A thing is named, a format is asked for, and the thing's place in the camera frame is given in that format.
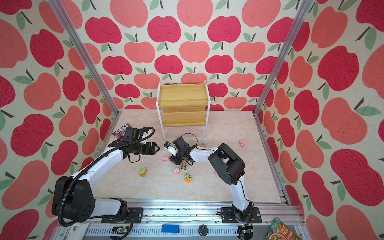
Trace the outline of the wooden two-tier shelf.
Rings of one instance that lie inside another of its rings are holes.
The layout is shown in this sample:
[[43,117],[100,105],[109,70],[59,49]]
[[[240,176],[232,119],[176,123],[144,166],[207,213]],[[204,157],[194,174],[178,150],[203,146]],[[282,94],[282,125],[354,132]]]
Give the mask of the wooden two-tier shelf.
[[207,136],[211,98],[208,84],[163,85],[159,83],[156,109],[163,138],[167,128],[201,126]]

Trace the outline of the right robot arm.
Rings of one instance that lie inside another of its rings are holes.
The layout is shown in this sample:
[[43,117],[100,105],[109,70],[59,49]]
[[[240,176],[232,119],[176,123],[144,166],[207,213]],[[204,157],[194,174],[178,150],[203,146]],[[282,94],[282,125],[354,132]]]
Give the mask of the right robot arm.
[[240,223],[251,220],[254,204],[248,199],[244,184],[246,164],[227,144],[220,144],[216,148],[202,148],[190,146],[183,137],[179,137],[172,143],[165,142],[164,148],[172,154],[170,161],[176,165],[182,161],[190,166],[197,162],[210,163],[219,178],[229,185],[236,220]]

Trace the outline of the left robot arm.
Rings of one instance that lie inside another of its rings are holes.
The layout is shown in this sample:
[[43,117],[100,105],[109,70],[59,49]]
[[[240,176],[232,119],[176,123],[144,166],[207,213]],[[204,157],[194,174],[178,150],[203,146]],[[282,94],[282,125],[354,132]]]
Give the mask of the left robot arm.
[[153,127],[128,128],[124,136],[110,143],[90,164],[69,177],[60,177],[55,185],[52,205],[52,214],[57,216],[59,224],[69,227],[97,218],[131,221],[126,201],[95,198],[93,188],[113,166],[129,159],[131,154],[155,155],[159,146],[147,141],[154,133]]

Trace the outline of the yellow green toy car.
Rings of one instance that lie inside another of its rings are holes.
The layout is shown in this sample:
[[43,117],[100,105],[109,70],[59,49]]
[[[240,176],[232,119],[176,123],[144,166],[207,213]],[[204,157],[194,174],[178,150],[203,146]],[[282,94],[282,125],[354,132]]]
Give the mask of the yellow green toy car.
[[180,164],[181,170],[186,170],[188,168],[188,164],[185,161],[182,161]]

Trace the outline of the purple candy bag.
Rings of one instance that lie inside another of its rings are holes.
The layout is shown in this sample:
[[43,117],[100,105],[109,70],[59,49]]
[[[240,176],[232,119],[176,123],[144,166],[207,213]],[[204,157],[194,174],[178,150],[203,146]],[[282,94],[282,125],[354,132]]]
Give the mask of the purple candy bag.
[[130,127],[129,124],[125,124],[125,125],[123,125],[122,127],[120,127],[118,130],[116,130],[115,132],[113,132],[112,134],[113,134],[115,137],[120,138],[121,136],[124,136],[126,129],[129,128],[129,127]]

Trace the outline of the orange toy car with eyes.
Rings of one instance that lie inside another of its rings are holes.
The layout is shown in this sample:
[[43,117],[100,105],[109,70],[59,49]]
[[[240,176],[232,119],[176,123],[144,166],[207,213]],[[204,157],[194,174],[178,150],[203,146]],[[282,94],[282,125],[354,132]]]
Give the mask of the orange toy car with eyes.
[[190,183],[191,180],[192,180],[192,175],[190,175],[189,173],[186,173],[186,174],[185,174],[185,181],[186,181],[187,183]]

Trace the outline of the orange green toy car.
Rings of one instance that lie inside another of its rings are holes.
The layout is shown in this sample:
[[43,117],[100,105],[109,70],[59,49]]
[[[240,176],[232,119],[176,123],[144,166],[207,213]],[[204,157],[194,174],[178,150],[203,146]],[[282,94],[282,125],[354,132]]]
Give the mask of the orange green toy car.
[[146,167],[142,167],[141,171],[140,171],[140,176],[141,177],[145,177],[146,176],[146,173],[147,173],[147,168]]

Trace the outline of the round black knob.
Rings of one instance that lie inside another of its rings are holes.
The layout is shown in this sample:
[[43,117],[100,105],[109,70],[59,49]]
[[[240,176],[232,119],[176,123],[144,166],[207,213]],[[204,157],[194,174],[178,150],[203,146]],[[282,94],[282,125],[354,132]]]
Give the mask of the round black knob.
[[208,227],[206,225],[200,225],[198,228],[198,234],[201,237],[205,237],[208,235]]

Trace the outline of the green snack bag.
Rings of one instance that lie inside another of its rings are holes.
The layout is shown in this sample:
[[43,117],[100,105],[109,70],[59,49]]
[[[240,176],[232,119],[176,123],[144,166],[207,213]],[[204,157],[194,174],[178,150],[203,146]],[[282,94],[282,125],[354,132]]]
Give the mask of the green snack bag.
[[301,240],[301,238],[291,231],[280,218],[275,218],[272,225],[264,235],[265,240]]

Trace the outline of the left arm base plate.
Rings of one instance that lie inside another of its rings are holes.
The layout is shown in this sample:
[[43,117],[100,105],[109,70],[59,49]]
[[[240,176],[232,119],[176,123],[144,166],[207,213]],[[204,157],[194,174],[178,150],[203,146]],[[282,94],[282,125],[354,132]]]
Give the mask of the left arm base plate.
[[140,224],[143,217],[143,208],[126,208],[116,216],[103,217],[101,222],[103,224],[127,224],[131,221],[134,224]]

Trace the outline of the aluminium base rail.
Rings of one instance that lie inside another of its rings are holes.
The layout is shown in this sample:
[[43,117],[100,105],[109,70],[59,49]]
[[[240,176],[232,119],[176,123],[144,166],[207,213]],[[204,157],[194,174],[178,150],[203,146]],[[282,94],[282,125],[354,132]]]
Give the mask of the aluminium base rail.
[[[237,239],[241,233],[240,224],[223,224],[217,212],[223,207],[231,207],[231,202],[209,201],[167,201],[128,199],[128,208],[143,208],[140,224],[133,224],[127,235],[128,240],[182,240],[182,239]],[[253,239],[262,240],[275,218],[297,234],[302,240],[311,239],[299,207],[287,203],[258,203],[255,208],[260,210],[261,224],[252,223]],[[49,240],[111,240],[124,235],[127,224],[103,224],[102,219],[91,219],[71,227],[55,225]],[[162,225],[179,225],[178,234],[162,233]],[[200,225],[208,227],[208,235],[198,234]]]

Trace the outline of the blue block on rail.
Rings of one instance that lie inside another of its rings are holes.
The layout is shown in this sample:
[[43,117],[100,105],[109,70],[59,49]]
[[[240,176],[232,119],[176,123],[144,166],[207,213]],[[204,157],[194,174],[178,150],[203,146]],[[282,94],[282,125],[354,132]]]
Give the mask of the blue block on rail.
[[179,225],[162,225],[162,233],[178,234],[180,232]]

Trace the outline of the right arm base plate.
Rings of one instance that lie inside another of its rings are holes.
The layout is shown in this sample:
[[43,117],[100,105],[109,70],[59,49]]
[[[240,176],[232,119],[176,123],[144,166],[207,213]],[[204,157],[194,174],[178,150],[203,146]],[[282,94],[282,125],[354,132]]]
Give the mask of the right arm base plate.
[[222,218],[223,224],[261,224],[262,217],[258,208],[247,208],[240,211],[235,207],[221,208],[217,215]]

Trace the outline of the left aluminium frame post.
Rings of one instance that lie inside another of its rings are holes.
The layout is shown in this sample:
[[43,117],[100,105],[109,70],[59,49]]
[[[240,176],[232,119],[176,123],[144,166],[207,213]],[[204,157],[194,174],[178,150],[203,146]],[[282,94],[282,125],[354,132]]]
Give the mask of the left aluminium frame post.
[[75,26],[73,25],[69,15],[67,14],[64,5],[61,1],[55,1],[55,0],[49,0],[48,1],[50,6],[52,7],[55,15],[57,16],[58,20],[60,21],[61,25],[63,26],[64,30],[67,32],[67,35],[69,36],[69,39],[72,41],[75,49],[77,50],[81,60],[85,64],[85,67],[87,68],[89,74],[95,81],[95,84],[97,85],[98,89],[100,90],[102,96],[104,97],[106,103],[108,104],[109,108],[112,111],[112,115],[114,117],[119,117],[120,111],[117,108],[117,105],[115,101],[113,100],[113,97],[111,96],[105,82],[103,81],[103,78],[101,77],[100,73],[98,72],[94,61],[92,60],[92,57],[90,56],[87,48],[85,47],[84,43],[82,42],[81,38],[79,37],[77,30],[75,29]]

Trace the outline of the aluminium frame post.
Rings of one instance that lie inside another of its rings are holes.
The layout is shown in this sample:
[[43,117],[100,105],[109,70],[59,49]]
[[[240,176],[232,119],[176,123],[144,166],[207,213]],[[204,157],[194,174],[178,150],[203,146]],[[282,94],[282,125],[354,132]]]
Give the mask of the aluminium frame post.
[[267,78],[267,81],[261,93],[261,96],[258,99],[256,108],[253,112],[255,120],[257,120],[258,114],[263,104],[265,103],[268,93],[272,88],[273,82],[277,79],[277,74],[281,70],[281,67],[285,61],[286,56],[289,54],[289,51],[293,49],[293,42],[296,39],[301,29],[301,26],[303,25],[304,20],[306,19],[308,12],[310,11],[310,8],[315,1],[307,0],[307,1],[301,1],[301,2],[302,2],[302,5],[298,9],[298,12],[293,20],[292,26],[290,27],[290,30],[288,32],[288,35],[285,41],[283,42],[281,50],[279,51],[279,55],[277,56],[277,59],[272,68],[272,71]]
[[79,37],[77,30],[75,29],[75,26],[73,25],[69,15],[67,14],[64,5],[61,1],[55,1],[55,0],[49,0],[48,1],[50,6],[52,7],[55,15],[57,16],[58,20],[60,21],[61,25],[63,26],[64,30],[67,32],[67,35],[69,36],[69,39],[72,41],[75,49],[77,50],[81,60],[85,64],[85,67],[87,68],[89,74],[95,81],[95,84],[97,85],[98,89],[100,90],[102,96],[104,97],[106,103],[108,104],[109,108],[112,111],[112,115],[114,117],[119,117],[120,111],[117,108],[117,105],[115,101],[113,100],[113,97],[111,96],[105,82],[103,81],[103,78],[101,77],[100,73],[98,72],[94,61],[92,60],[92,57],[90,56],[87,48],[85,47],[84,43],[82,42],[81,38]]

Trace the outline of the right aluminium frame post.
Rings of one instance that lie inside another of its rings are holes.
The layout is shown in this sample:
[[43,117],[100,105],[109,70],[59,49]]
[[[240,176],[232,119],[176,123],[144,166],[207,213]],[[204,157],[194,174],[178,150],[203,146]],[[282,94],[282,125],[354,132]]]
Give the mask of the right aluminium frame post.
[[286,56],[289,54],[289,51],[293,49],[293,42],[296,39],[301,29],[301,26],[303,25],[304,20],[306,19],[308,12],[310,11],[310,8],[315,1],[307,0],[307,1],[301,1],[301,2],[302,2],[302,5],[298,9],[298,12],[293,20],[292,26],[290,27],[290,30],[288,32],[288,35],[285,41],[283,42],[281,50],[279,51],[279,55],[277,56],[277,59],[272,68],[272,71],[267,78],[267,81],[261,93],[261,96],[258,99],[256,108],[253,112],[255,120],[257,120],[258,114],[263,104],[265,103],[268,93],[272,88],[273,82],[277,79],[277,74],[281,70],[281,67],[285,61]]

